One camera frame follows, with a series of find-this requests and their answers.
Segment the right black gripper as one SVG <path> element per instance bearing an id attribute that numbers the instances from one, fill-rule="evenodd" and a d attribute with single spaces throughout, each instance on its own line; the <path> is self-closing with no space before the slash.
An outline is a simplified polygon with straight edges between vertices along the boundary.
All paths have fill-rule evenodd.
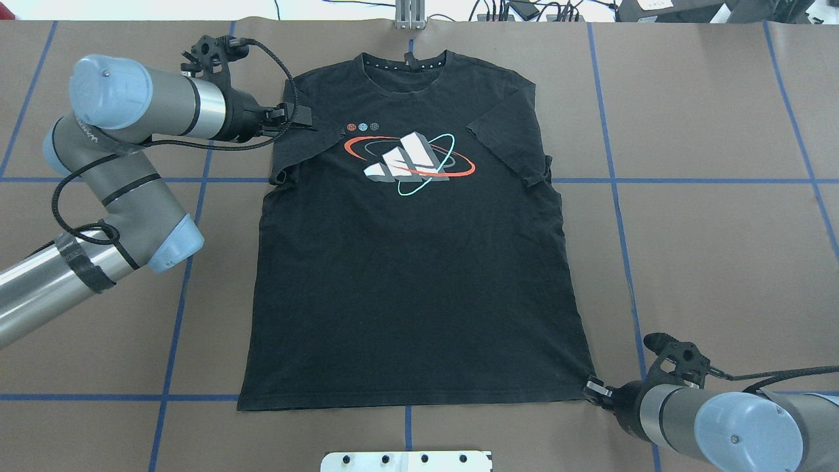
<path id="1" fill-rule="evenodd" d="M 612 406 L 611 412 L 623 432 L 632 437 L 647 437 L 642 428 L 641 403 L 652 389 L 652 383 L 635 380 L 621 387 L 607 386 L 596 376 L 587 378 L 587 388 L 582 394 L 588 403 L 595 406 Z"/>

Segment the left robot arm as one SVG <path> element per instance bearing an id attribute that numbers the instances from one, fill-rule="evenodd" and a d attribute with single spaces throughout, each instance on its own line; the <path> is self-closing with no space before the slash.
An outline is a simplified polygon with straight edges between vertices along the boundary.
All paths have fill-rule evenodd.
<path id="1" fill-rule="evenodd" d="M 269 146 L 312 125 L 293 78 L 291 100 L 273 107 L 233 88 L 229 65 L 252 45 L 204 37 L 184 52 L 180 73 L 101 54 L 75 64 L 72 110 L 44 140 L 46 161 L 64 176 L 50 201 L 62 232 L 2 272 L 2 347 L 138 269 L 168 271 L 202 248 L 147 149 L 244 151 L 252 138 Z"/>

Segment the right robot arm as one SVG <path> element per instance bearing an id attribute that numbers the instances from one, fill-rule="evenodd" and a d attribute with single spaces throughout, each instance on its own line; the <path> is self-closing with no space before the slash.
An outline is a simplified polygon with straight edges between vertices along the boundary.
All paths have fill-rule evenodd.
<path id="1" fill-rule="evenodd" d="M 595 377 L 583 395 L 630 436 L 722 471 L 838 469 L 836 395 L 650 382 L 611 387 Z"/>

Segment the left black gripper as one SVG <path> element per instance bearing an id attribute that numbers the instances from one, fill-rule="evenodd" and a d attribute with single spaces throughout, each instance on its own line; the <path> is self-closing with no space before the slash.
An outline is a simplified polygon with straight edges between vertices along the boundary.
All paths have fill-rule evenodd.
<path id="1" fill-rule="evenodd" d="M 243 143 L 261 135 L 265 121 L 267 137 L 282 136 L 294 125 L 313 125 L 313 114 L 309 107 L 291 102 L 281 102 L 270 108 L 258 103 L 255 97 L 243 90 L 223 90 L 225 99 L 225 121 L 223 141 Z"/>

